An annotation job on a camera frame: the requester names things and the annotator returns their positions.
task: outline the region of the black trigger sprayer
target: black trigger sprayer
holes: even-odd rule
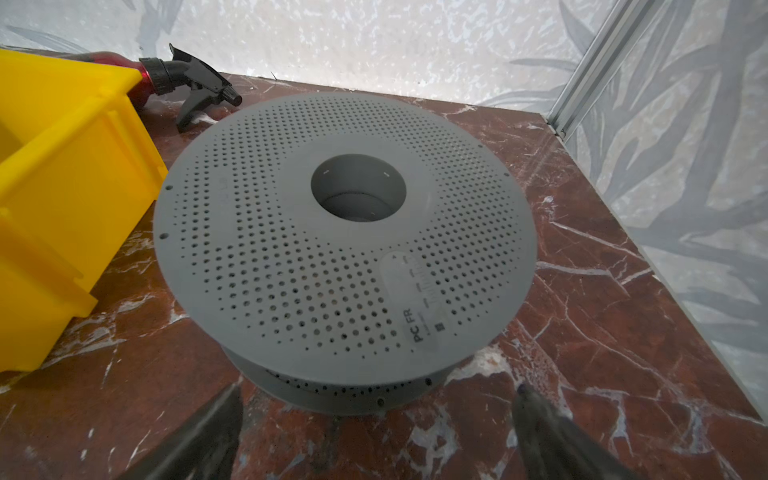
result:
[[[152,94],[167,94],[176,87],[188,85],[191,88],[190,95],[176,116],[179,132],[186,130],[195,112],[205,110],[210,105],[218,105],[222,100],[234,107],[243,102],[243,98],[232,84],[209,64],[171,44],[168,46],[174,55],[169,61],[159,58],[139,58],[139,61],[132,61],[111,51],[65,55],[62,58],[139,70],[142,79],[128,92],[131,103],[137,109],[143,107]]]

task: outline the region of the perforated holes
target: perforated holes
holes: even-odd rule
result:
[[[357,358],[411,351],[395,341],[402,341],[402,330],[388,313],[388,293],[378,290],[374,252],[312,237],[278,201],[276,176],[285,159],[339,132],[390,139],[421,159],[437,186],[435,213],[402,249],[434,272],[436,294],[449,313],[446,329],[458,334],[488,314],[517,268],[520,235],[504,177],[481,144],[430,114],[375,98],[317,95],[245,113],[228,130],[215,131],[166,186],[180,258],[206,293],[218,293],[210,300],[232,313],[228,321],[244,335]],[[384,323],[389,327],[379,326]]]

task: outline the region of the gray leaf print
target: gray leaf print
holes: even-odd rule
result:
[[[44,33],[42,31],[30,30],[29,28],[14,27],[11,25],[5,26],[8,30],[20,35],[27,40],[46,47],[53,51],[62,51],[65,53],[87,53],[88,50],[82,48],[76,43],[72,43],[69,40],[65,40],[62,37],[57,37],[50,33]]]

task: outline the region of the leaf pattern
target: leaf pattern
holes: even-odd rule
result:
[[[738,232],[768,220],[768,186],[725,210],[707,203],[723,172],[737,125],[745,118],[743,102],[749,56],[758,48],[764,48],[768,39],[768,14],[756,17],[757,7],[758,2],[731,0],[727,3],[719,40],[691,48],[678,45],[682,41],[681,32],[685,25],[699,21],[702,12],[707,12],[711,5],[701,1],[667,2],[644,34],[645,42],[635,47],[643,50],[639,51],[634,70],[627,71],[626,65],[620,68],[585,115],[578,127],[580,134],[569,139],[568,147],[580,166],[588,168],[594,184],[598,185],[600,180],[599,184],[605,185],[603,180],[607,180],[607,186],[600,192],[606,203],[613,204],[623,198],[642,201],[637,200],[639,196],[631,195],[643,188],[649,200],[634,208],[658,212],[646,227],[627,230],[636,243],[652,249],[645,251],[651,260],[656,257],[654,261],[663,275],[665,271],[673,273],[668,270],[672,267],[660,260],[669,257],[659,257],[655,251],[687,259],[687,264],[699,261],[702,270],[711,264],[719,265],[727,272],[729,281],[735,280],[749,292],[753,300],[736,296],[725,287],[723,291],[716,291],[686,280],[670,280],[670,287],[680,301],[703,307],[694,310],[697,315],[706,315],[707,311],[718,313],[711,318],[694,317],[702,322],[699,327],[706,338],[764,354],[768,352],[768,317],[765,315],[768,258],[745,250],[741,243],[724,247],[705,241],[715,233]],[[683,53],[674,54],[676,50]],[[622,85],[622,75],[626,93],[619,100],[616,92]],[[682,80],[691,78],[696,79],[692,90],[677,88]],[[655,142],[638,148],[640,137],[626,135],[628,128],[643,134],[642,127],[632,122],[648,117],[653,119],[651,124],[655,124],[653,109],[658,103],[654,102],[671,94],[679,96],[681,91],[685,102],[672,111],[669,125]],[[692,158],[681,160],[676,152],[696,122],[703,122],[699,143],[694,147]],[[608,161],[611,151],[618,152],[612,154],[616,155],[613,162]],[[765,149],[758,155],[764,160]],[[681,170],[680,161],[690,161],[690,168]],[[661,171],[682,171],[684,175],[679,197],[666,207],[655,206],[653,200],[654,178],[658,178]],[[672,275],[669,278],[687,277]],[[768,379],[745,378],[743,381],[750,386],[759,408],[768,411]]]
[[[565,31],[568,33],[568,37],[576,47],[576,49],[583,55],[589,49],[594,40],[595,34],[581,22],[576,16],[568,9],[562,0],[559,2],[560,13],[565,23]],[[557,70],[566,71],[572,73],[576,70],[578,64],[573,61],[560,60],[557,58],[516,58],[509,61],[510,65],[522,65],[526,67],[543,67],[554,68]],[[526,111],[535,111],[538,113],[548,112],[552,109],[552,106],[565,89],[566,84],[560,84],[549,90],[532,91],[532,90],[517,90],[508,91],[506,93],[497,95],[487,100],[481,101],[478,105],[482,107],[501,107],[501,106],[515,106]]]
[[[5,26],[8,30],[14,32],[26,38],[29,41],[46,47],[48,50],[61,51],[64,53],[86,53],[88,50],[82,48],[80,45],[73,43],[69,40],[65,40],[61,37],[50,33],[44,33],[43,31],[31,30],[29,28],[14,27],[11,25]]]

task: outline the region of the spool hub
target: spool hub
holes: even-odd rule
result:
[[[511,321],[536,257],[492,152],[365,94],[284,97],[210,127],[170,169],[154,239],[168,286],[245,376],[336,415],[442,382]]]

